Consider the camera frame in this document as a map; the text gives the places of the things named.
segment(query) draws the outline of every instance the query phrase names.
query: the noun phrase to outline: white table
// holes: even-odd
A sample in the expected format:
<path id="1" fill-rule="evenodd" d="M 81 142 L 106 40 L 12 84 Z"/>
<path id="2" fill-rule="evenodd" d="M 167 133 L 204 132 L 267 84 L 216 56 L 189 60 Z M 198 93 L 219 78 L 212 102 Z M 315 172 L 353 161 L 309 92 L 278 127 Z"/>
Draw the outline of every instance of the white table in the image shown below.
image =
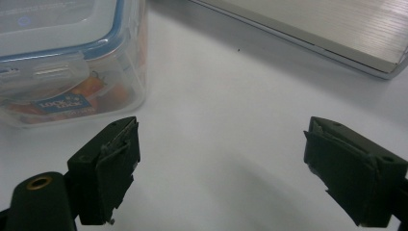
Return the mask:
<path id="1" fill-rule="evenodd" d="M 303 163 L 302 131 L 326 117 L 408 159 L 408 69 L 383 81 L 192 2 L 149 2 L 144 104 L 61 126 L 0 124 L 0 210 L 18 183 L 65 173 L 109 122 L 136 115 L 141 163 L 116 223 L 79 230 L 361 230 Z"/>

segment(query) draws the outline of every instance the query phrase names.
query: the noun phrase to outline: plastic container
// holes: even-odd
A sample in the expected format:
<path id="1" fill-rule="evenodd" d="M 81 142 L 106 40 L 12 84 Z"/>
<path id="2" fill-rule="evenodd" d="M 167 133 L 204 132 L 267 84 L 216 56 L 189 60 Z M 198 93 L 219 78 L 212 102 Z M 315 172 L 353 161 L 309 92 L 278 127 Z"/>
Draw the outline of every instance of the plastic container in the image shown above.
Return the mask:
<path id="1" fill-rule="evenodd" d="M 0 119 L 18 127 L 133 110 L 145 95 L 144 0 L 0 2 Z"/>

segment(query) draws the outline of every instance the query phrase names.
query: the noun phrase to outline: blue rim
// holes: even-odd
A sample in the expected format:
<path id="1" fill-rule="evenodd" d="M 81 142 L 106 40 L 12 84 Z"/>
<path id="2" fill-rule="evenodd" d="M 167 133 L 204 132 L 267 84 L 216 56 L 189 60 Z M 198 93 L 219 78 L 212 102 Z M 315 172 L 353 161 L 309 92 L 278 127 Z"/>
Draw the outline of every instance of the blue rim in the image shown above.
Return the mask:
<path id="1" fill-rule="evenodd" d="M 119 34 L 121 23 L 122 23 L 121 17 L 123 13 L 123 5 L 124 5 L 124 0 L 117 0 L 112 30 L 105 37 L 99 40 L 85 43 L 82 45 L 70 46 L 66 48 L 51 49 L 51 50 L 45 50 L 45 51 L 6 56 L 0 59 L 0 63 L 30 60 L 30 59 L 37 59 L 37 58 L 44 58 L 44 57 L 52 57 L 52 56 L 61 56 L 65 54 L 77 53 L 78 51 L 82 51 L 82 53 L 84 54 L 85 60 L 92 60 L 92 59 L 101 57 L 104 54 L 107 54 L 117 49 L 117 47 L 121 44 L 123 40 L 123 38 L 119 38 L 117 36 Z"/>

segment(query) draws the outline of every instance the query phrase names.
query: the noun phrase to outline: silver laptop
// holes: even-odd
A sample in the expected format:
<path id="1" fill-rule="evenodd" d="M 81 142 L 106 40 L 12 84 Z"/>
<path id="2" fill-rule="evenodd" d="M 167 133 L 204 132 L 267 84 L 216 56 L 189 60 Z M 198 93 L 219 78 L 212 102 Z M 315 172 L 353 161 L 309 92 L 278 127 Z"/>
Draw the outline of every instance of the silver laptop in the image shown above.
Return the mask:
<path id="1" fill-rule="evenodd" d="M 192 0 L 384 79 L 408 63 L 406 0 Z"/>

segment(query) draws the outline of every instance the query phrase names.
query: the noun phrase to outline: blue label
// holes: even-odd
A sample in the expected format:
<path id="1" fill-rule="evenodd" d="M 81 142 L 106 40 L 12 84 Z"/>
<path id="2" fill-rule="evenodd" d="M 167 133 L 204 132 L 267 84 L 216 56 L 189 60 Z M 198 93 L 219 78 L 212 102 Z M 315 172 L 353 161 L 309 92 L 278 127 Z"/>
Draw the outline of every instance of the blue label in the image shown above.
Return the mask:
<path id="1" fill-rule="evenodd" d="M 90 103 L 81 94 L 62 94 L 57 97 L 36 102 L 37 107 L 48 114 L 90 107 Z"/>

